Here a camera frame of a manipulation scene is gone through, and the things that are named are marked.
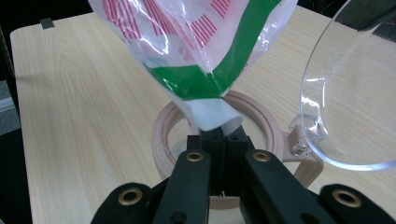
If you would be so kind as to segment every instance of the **light wood surface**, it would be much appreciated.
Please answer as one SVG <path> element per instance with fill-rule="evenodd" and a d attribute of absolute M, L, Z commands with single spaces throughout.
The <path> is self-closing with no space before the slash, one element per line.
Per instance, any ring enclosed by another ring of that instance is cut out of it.
<path fill-rule="evenodd" d="M 307 59 L 330 20 L 297 7 L 284 33 L 233 87 L 273 113 L 286 131 L 298 113 Z M 34 223 L 89 223 L 115 187 L 160 182 L 152 124 L 170 101 L 93 14 L 11 35 Z M 342 183 L 396 217 L 396 175 L 326 165 L 310 187 Z M 238 209 L 212 223 L 243 223 Z"/>

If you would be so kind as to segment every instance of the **clear plastic bowl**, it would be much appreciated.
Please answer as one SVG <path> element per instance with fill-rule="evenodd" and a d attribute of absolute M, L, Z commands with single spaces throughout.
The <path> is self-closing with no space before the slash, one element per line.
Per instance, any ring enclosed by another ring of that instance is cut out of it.
<path fill-rule="evenodd" d="M 347 1 L 315 46 L 300 102 L 305 140 L 349 170 L 396 166 L 396 1 Z"/>

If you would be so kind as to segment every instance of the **wooden table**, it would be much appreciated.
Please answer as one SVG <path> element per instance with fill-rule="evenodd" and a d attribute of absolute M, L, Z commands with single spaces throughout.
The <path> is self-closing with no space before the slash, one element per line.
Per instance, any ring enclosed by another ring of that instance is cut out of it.
<path fill-rule="evenodd" d="M 297 7 L 272 48 L 233 87 L 265 105 L 283 130 L 298 113 L 307 59 L 330 20 Z M 170 98 L 94 14 L 11 35 L 34 223 L 88 223 L 127 182 L 155 186 L 152 124 Z M 342 183 L 396 217 L 396 175 L 325 166 L 310 187 Z M 212 223 L 243 223 L 238 209 Z"/>

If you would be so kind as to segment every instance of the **green stripe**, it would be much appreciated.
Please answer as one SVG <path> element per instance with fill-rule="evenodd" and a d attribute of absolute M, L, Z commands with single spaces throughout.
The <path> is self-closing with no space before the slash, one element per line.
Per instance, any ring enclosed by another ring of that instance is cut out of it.
<path fill-rule="evenodd" d="M 196 64 L 146 68 L 166 89 L 183 100 L 220 98 L 241 74 L 268 15 L 279 2 L 248 2 L 229 51 L 211 73 L 204 73 Z"/>

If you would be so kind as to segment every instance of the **clear plastic bag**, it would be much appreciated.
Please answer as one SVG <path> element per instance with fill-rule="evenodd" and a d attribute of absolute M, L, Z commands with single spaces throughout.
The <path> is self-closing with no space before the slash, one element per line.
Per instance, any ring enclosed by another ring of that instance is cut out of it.
<path fill-rule="evenodd" d="M 222 100 L 273 43 L 297 0 L 90 0 L 198 128 L 233 132 L 242 117 Z"/>

